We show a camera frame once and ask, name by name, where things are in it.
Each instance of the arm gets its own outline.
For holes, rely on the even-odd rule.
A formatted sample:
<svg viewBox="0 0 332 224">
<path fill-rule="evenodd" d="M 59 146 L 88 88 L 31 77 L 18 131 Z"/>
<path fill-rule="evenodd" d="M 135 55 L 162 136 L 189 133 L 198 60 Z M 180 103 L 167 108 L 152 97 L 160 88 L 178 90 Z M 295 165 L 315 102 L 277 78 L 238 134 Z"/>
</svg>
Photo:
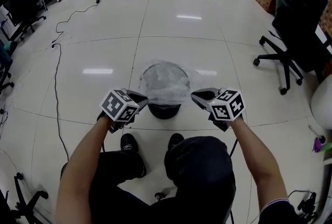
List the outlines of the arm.
<svg viewBox="0 0 332 224">
<path fill-rule="evenodd" d="M 60 181 L 57 224 L 91 224 L 90 186 L 111 120 L 100 118 L 72 154 Z"/>
<path fill-rule="evenodd" d="M 241 118 L 237 118 L 230 125 L 257 185 L 259 210 L 273 200 L 287 199 L 285 184 L 273 154 Z"/>
</svg>

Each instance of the black office chair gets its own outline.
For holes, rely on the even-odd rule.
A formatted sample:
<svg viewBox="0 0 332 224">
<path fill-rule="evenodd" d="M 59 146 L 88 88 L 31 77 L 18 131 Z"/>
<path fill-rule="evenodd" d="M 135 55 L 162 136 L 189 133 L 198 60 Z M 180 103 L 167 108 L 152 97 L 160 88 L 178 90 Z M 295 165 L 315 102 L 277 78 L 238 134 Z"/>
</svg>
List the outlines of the black office chair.
<svg viewBox="0 0 332 224">
<path fill-rule="evenodd" d="M 46 19 L 45 16 L 37 17 L 38 7 L 32 0 L 8 0 L 4 3 L 4 7 L 8 10 L 7 16 L 11 20 L 14 26 L 20 24 L 17 31 L 11 37 L 11 40 L 20 34 L 20 39 L 24 40 L 23 35 L 27 32 L 28 28 L 31 28 L 32 32 L 35 32 L 32 28 L 32 24 L 40 19 Z"/>
<path fill-rule="evenodd" d="M 21 216 L 24 216 L 29 224 L 43 224 L 34 216 L 33 208 L 35 207 L 39 197 L 48 199 L 48 193 L 45 191 L 37 191 L 31 198 L 30 202 L 26 204 L 18 182 L 18 180 L 23 180 L 23 175 L 17 173 L 16 176 L 14 176 L 14 180 L 17 195 L 19 197 L 19 202 L 16 203 L 17 210 L 11 210 L 7 204 L 8 191 L 6 192 L 6 197 L 4 197 L 0 190 L 0 222 L 5 224 L 16 224 L 16 219 L 20 219 Z"/>
<path fill-rule="evenodd" d="M 276 54 L 259 55 L 254 60 L 254 65 L 258 66 L 260 60 L 279 60 L 283 63 L 286 88 L 280 89 L 282 95 L 290 89 L 289 67 L 299 76 L 296 83 L 302 84 L 303 75 L 293 61 L 304 72 L 315 71 L 319 82 L 324 80 L 323 65 L 332 58 L 327 50 L 332 40 L 325 32 L 327 41 L 322 43 L 315 31 L 326 5 L 327 0 L 283 0 L 283 6 L 277 9 L 272 25 L 287 50 L 283 51 L 264 36 L 259 41 L 261 45 L 270 45 Z"/>
</svg>

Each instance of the cardboard box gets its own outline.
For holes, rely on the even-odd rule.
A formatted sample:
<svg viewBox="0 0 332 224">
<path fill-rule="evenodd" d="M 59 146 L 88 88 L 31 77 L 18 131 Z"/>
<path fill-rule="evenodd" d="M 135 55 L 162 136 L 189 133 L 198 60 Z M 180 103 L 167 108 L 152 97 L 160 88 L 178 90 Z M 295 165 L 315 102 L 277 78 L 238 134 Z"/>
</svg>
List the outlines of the cardboard box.
<svg viewBox="0 0 332 224">
<path fill-rule="evenodd" d="M 275 0 L 256 0 L 257 3 L 261 5 L 261 7 L 272 15 L 275 14 Z"/>
</svg>

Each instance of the purple object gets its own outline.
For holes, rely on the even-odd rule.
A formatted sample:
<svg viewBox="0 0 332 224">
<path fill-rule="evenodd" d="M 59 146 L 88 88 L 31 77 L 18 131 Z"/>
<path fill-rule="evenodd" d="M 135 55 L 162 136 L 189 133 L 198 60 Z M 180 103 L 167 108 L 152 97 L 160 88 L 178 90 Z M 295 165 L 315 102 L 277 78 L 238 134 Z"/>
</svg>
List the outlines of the purple object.
<svg viewBox="0 0 332 224">
<path fill-rule="evenodd" d="M 318 137 L 316 137 L 315 142 L 313 144 L 313 150 L 312 151 L 315 151 L 316 153 L 318 153 L 318 152 L 321 151 L 321 147 L 322 147 L 322 143 L 321 143 L 320 139 Z"/>
</svg>

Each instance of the tile floor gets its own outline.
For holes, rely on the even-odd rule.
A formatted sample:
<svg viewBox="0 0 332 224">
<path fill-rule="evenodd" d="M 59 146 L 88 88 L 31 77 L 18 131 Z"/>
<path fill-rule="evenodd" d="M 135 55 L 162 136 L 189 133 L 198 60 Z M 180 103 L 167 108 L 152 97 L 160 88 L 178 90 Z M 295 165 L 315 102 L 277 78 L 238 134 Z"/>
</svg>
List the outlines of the tile floor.
<svg viewBox="0 0 332 224">
<path fill-rule="evenodd" d="M 14 53 L 11 72 L 16 85 L 2 94 L 9 117 L 0 140 L 0 188 L 11 190 L 9 204 L 13 207 L 17 197 L 12 177 L 16 171 L 22 172 L 27 198 L 37 189 L 48 191 L 49 199 L 40 200 L 36 210 L 52 223 L 66 157 L 58 138 L 54 94 L 60 49 L 53 51 L 49 46 L 57 37 L 58 22 L 94 2 L 63 0 L 50 6 L 48 19 L 38 23 L 36 32 L 27 35 Z M 246 121 L 275 155 L 287 192 L 308 189 L 320 194 L 323 156 L 311 152 L 314 136 L 308 129 L 311 124 L 322 131 L 309 107 L 317 81 L 307 75 L 299 87 L 291 76 L 292 88 L 281 96 L 278 88 L 284 84 L 284 76 L 280 65 L 271 61 L 262 61 L 259 68 L 252 65 L 255 56 L 271 51 L 258 41 L 261 35 L 271 38 L 272 20 L 254 0 L 101 0 L 97 7 L 74 14 L 68 24 L 59 26 L 65 31 L 57 85 L 59 116 L 69 154 L 95 123 L 107 90 L 137 90 L 142 71 L 152 60 L 163 59 L 205 72 L 201 78 L 204 87 L 241 89 Z M 85 74 L 84 69 L 90 68 L 111 69 L 112 74 Z M 224 133 L 207 118 L 207 112 L 188 101 L 171 120 L 156 120 L 146 108 L 124 131 L 109 134 L 106 150 L 118 150 L 123 132 L 132 133 L 148 167 L 145 178 L 121 187 L 149 204 L 154 202 L 155 192 L 173 187 L 163 157 L 174 132 L 184 137 L 215 136 L 231 149 L 233 131 Z M 258 214 L 256 187 L 239 146 L 232 160 L 238 187 L 234 219 L 248 224 Z M 294 195 L 291 202 L 297 205 L 300 199 Z"/>
</svg>

